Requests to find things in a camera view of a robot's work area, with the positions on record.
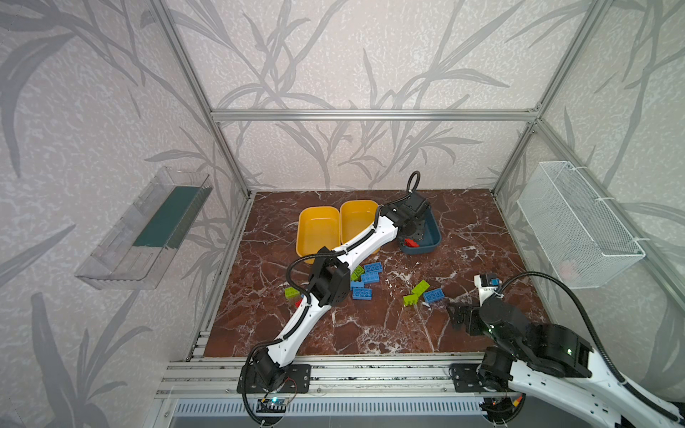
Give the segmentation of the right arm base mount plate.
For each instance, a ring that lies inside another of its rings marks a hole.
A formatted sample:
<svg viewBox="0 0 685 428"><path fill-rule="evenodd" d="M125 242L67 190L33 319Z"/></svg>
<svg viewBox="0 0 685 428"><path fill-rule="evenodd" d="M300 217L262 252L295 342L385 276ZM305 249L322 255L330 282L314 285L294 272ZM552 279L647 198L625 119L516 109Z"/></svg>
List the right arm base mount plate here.
<svg viewBox="0 0 685 428"><path fill-rule="evenodd" d="M455 392L506 392L506 389L497 382L486 383L479 376L479 363L454 363L448 370Z"/></svg>

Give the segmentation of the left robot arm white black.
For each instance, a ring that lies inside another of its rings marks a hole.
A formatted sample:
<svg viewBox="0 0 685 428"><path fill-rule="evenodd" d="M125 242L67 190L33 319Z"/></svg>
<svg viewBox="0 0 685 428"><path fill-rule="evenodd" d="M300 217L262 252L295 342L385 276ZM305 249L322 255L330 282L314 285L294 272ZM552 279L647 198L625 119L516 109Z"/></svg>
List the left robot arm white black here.
<svg viewBox="0 0 685 428"><path fill-rule="evenodd" d="M274 392L286 383L286 369L301 345L328 310L340 305L351 292L351 273L383 245L394 241L418 223L430 209L429 201L417 191L376 209L371 224L348 242L330 250L326 247L303 256L286 269L287 283L301 294L301 304L272 341L253 346L244 364L239 392L248 393L254 374L257 390Z"/></svg>

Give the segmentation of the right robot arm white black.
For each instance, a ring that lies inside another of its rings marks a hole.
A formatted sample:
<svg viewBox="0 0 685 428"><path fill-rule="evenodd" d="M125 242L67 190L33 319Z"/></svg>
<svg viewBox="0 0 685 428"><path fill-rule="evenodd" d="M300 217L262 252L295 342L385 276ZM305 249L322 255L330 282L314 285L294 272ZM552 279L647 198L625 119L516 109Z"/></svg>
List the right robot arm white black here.
<svg viewBox="0 0 685 428"><path fill-rule="evenodd" d="M535 324L518 308L489 297L477 305L447 306L451 322L469 335L493 341L472 369L450 368L457 392L490 392L481 409L494 426L506 426L528 398L578 417L592 427L682 427L681 407L620 380L599 351L572 330Z"/></svg>

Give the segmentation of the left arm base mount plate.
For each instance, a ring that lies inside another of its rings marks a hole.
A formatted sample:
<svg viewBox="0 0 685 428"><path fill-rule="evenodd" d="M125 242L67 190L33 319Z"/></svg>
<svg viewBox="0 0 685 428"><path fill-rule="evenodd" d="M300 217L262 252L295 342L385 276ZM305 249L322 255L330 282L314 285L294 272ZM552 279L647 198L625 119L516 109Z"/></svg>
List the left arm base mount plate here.
<svg viewBox="0 0 685 428"><path fill-rule="evenodd" d="M255 365L243 366L237 384L239 394L267 392L307 393L310 390L311 365L279 368L264 379Z"/></svg>

